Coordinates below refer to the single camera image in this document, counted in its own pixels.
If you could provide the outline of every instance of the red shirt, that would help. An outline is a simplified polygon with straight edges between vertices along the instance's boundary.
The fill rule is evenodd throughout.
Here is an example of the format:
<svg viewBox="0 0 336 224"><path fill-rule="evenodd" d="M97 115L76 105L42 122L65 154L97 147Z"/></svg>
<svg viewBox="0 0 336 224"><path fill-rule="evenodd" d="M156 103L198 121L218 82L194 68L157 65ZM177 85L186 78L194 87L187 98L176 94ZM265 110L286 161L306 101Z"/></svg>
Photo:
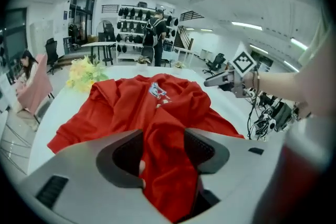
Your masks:
<svg viewBox="0 0 336 224"><path fill-rule="evenodd" d="M79 142L142 129L143 193L167 219L176 222L191 211L198 177L184 152L184 129L244 138L210 104L196 82L168 74L97 82L79 112L58 129L48 147L57 153Z"/></svg>

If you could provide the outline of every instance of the long black hair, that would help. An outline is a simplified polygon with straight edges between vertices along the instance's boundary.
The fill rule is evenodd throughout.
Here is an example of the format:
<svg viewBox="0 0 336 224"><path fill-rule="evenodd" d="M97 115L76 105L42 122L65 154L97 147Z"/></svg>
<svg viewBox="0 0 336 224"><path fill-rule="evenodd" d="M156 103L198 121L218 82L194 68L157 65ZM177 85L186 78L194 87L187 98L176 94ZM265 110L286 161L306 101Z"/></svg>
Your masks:
<svg viewBox="0 0 336 224"><path fill-rule="evenodd" d="M30 71L32 70L32 66L35 63L38 63L35 58L33 57L33 55L30 53L29 50L25 50L21 56L21 59L26 59L26 57L28 57L28 66L24 67L23 66L23 70L26 74L26 79L29 79L30 76Z"/></svg>

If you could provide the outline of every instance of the pink chair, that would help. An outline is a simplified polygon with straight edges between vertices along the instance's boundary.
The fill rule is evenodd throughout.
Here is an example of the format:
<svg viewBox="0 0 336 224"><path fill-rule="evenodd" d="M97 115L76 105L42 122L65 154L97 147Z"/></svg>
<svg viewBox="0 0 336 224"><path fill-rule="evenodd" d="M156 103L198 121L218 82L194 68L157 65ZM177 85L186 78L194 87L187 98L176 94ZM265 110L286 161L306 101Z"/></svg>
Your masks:
<svg viewBox="0 0 336 224"><path fill-rule="evenodd" d="M37 108L46 96L51 95L53 98L52 86L47 76L47 60L46 54L38 54L36 61L38 62L37 71L33 78L33 82L28 87L23 87L19 90L17 100L24 109L30 112L36 121L39 123L35 113Z"/></svg>

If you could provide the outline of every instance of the printed graphic on shirt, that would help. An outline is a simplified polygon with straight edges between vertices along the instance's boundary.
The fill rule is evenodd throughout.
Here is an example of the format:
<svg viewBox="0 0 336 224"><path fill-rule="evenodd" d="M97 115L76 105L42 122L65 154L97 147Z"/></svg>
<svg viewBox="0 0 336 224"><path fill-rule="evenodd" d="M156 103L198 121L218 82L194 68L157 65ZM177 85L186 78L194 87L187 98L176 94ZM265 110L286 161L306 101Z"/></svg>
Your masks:
<svg viewBox="0 0 336 224"><path fill-rule="evenodd" d="M149 88L149 93L160 99L162 95L166 95L167 92L161 89L157 82L153 82Z"/></svg>
<svg viewBox="0 0 336 224"><path fill-rule="evenodd" d="M156 108L159 108L162 104L171 102L170 98L166 95L167 92L160 88L157 82L153 82L149 88L149 93L158 99Z"/></svg>

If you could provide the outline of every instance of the ceiling light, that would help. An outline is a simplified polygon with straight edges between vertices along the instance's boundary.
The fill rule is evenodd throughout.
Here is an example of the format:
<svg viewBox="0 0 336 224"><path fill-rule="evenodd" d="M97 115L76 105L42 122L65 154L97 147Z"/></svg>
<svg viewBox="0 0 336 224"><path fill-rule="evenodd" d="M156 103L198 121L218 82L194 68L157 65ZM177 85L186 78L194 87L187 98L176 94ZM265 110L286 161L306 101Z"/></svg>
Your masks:
<svg viewBox="0 0 336 224"><path fill-rule="evenodd" d="M262 51L263 53L268 54L268 52L265 51L265 50L262 50L262 49L260 49L260 48L258 48L258 47L256 47L256 46L251 45L251 44L250 44L250 46L251 46L252 48L256 49L256 50L260 50L260 51Z"/></svg>
<svg viewBox="0 0 336 224"><path fill-rule="evenodd" d="M303 50L306 50L308 47L305 44L302 44L301 42L297 41L295 38L291 38L290 41L300 47Z"/></svg>
<svg viewBox="0 0 336 224"><path fill-rule="evenodd" d="M249 27L249 28L253 28L253 29L257 29L257 30L263 30L261 28L261 26L256 26L256 25L249 25L249 24L243 24L243 23L237 23L237 22L232 22L233 25L238 25L238 26L245 26L245 27Z"/></svg>
<svg viewBox="0 0 336 224"><path fill-rule="evenodd" d="M289 62L283 61L286 65L288 65L291 69L295 70L296 72L299 72L299 69L292 66Z"/></svg>

